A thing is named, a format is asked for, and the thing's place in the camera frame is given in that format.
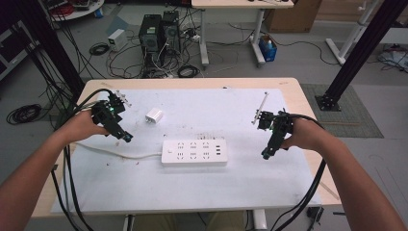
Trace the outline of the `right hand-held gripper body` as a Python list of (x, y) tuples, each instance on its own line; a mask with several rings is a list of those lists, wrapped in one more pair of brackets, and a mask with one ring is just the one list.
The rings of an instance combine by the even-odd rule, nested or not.
[(293, 131), (293, 124), (290, 115), (285, 111), (278, 111), (276, 114), (269, 111), (264, 111), (263, 108), (267, 102), (269, 93), (264, 92), (264, 98), (255, 111), (255, 116), (252, 124), (257, 124), (258, 130), (269, 130), (270, 141), (283, 141), (288, 133)]

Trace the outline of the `person's right hand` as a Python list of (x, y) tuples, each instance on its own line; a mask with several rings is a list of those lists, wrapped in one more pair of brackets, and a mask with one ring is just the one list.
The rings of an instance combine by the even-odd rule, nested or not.
[(325, 144), (334, 139), (330, 133), (319, 127), (315, 122), (303, 118), (293, 121), (293, 133), (281, 144), (282, 148), (297, 146), (303, 149), (320, 152)]

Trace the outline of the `person's left hand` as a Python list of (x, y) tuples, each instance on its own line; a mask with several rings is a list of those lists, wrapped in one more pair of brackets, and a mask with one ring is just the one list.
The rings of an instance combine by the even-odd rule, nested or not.
[(66, 143), (81, 141), (93, 135), (109, 135), (109, 132), (93, 123), (90, 110), (82, 111), (66, 122), (57, 132)]

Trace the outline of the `light wooden table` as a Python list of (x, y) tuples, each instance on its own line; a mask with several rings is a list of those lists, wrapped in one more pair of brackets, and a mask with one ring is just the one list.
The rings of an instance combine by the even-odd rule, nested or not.
[[(108, 79), (90, 80), (86, 83), (81, 93), (79, 102), (89, 96), (94, 90), (106, 88), (111, 90), (163, 90), (163, 89), (280, 89), (289, 112), (295, 112), (311, 117), (315, 117), (312, 108), (298, 81), (293, 77), (277, 78), (192, 78), (192, 79)], [(316, 152), (305, 150), (306, 160), (312, 173), (315, 173), (319, 166), (319, 157)], [(54, 196), (51, 176), (48, 176), (44, 189), (42, 190), (38, 204), (31, 216), (35, 219), (62, 218), (62, 215), (50, 213)], [(317, 195), (322, 199), (321, 205), (338, 206), (342, 202), (334, 186), (330, 172), (325, 172), (319, 183)]]

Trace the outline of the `white power strip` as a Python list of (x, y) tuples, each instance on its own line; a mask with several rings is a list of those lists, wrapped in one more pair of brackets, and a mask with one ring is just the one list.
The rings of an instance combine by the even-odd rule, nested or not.
[(165, 167), (225, 166), (228, 162), (226, 140), (164, 141), (162, 164)]

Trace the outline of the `blue storage box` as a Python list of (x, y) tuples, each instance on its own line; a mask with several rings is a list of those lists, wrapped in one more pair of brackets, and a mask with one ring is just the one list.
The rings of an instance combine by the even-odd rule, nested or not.
[(259, 39), (259, 48), (266, 62), (273, 62), (275, 60), (277, 46), (271, 36), (261, 36)]

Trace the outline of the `small white box device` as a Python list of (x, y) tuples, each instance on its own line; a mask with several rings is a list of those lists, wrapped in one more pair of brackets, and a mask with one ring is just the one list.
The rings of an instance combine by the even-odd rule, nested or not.
[(111, 49), (115, 52), (121, 50), (127, 43), (126, 33), (122, 29), (117, 29), (108, 37)]

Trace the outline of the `black floor plug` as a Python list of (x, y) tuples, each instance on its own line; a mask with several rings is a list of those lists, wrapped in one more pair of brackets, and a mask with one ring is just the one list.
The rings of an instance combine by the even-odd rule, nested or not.
[(307, 209), (307, 217), (312, 222), (319, 222), (323, 212), (324, 209), (322, 207), (310, 207)]

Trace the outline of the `white table mat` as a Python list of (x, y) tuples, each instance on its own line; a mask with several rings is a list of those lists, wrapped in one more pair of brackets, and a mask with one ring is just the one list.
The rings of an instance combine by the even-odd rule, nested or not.
[[(93, 136), (71, 156), (70, 207), (91, 213), (163, 213), (291, 207), (308, 191), (313, 176), (303, 151), (261, 154), (269, 131), (252, 124), (264, 92), (263, 110), (286, 108), (278, 89), (126, 90), (132, 104), (121, 126), (129, 142)], [(145, 121), (153, 108), (158, 123)], [(226, 140), (225, 166), (165, 167), (164, 141)]]

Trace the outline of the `black computer tower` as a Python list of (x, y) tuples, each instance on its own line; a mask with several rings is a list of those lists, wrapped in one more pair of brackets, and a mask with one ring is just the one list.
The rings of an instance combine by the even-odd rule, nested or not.
[(166, 52), (168, 55), (177, 55), (180, 48), (179, 12), (164, 11), (162, 24), (166, 39)]
[(139, 39), (140, 44), (147, 52), (158, 52), (162, 43), (161, 38), (161, 20), (159, 14), (146, 14), (143, 17)]

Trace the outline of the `round white table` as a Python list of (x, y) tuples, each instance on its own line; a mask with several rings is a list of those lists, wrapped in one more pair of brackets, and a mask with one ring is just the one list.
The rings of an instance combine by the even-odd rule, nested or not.
[(100, 10), (105, 0), (41, 0), (55, 22), (76, 19)]

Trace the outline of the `brown cardboard box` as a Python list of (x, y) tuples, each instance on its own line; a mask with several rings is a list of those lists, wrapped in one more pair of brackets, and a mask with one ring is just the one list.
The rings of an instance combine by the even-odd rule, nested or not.
[(290, 9), (270, 10), (265, 20), (272, 33), (309, 33), (322, 0), (293, 0)]

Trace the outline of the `white metal stand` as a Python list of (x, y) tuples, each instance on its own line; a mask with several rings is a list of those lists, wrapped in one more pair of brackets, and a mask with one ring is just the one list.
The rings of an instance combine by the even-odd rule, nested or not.
[(351, 45), (358, 41), (360, 34), (368, 25), (368, 20), (375, 7), (379, 4), (380, 0), (364, 0), (363, 4), (358, 8), (362, 11), (362, 15), (356, 21), (351, 33), (347, 36), (345, 43), (341, 48), (338, 48), (333, 39), (327, 38), (325, 40), (326, 44), (330, 48), (332, 54), (338, 61), (340, 65), (345, 63), (345, 55), (349, 51)]

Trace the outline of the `white-legged wooden desk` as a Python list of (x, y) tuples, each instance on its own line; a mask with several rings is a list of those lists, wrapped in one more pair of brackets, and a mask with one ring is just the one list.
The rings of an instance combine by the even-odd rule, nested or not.
[(210, 63), (206, 42), (206, 11), (208, 9), (256, 9), (253, 38), (249, 41), (258, 67), (266, 63), (259, 48), (260, 31), (266, 10), (290, 9), (294, 6), (292, 0), (191, 0), (191, 6), (200, 11), (199, 51), (201, 64), (207, 67)]

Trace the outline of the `black aluminium frame post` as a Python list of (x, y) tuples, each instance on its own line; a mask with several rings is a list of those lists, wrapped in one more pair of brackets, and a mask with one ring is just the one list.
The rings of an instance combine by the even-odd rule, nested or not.
[(384, 0), (327, 91), (315, 96), (321, 111), (340, 110), (342, 94), (407, 6), (408, 0)]
[(39, 0), (14, 0), (13, 2), (21, 13), (23, 22), (34, 33), (54, 66), (59, 70), (72, 96), (78, 99), (85, 83), (60, 43)]

